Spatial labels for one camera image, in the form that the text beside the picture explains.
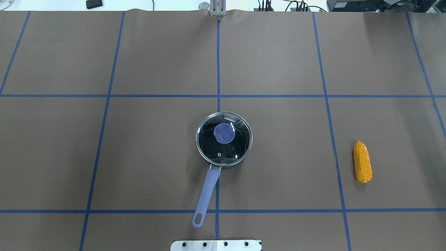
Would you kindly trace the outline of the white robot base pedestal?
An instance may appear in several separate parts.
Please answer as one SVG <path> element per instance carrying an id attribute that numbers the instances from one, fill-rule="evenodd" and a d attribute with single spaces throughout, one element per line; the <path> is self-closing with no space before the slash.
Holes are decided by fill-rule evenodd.
<path id="1" fill-rule="evenodd" d="M 261 251 L 260 240 L 194 240 L 174 241 L 171 251 Z"/>

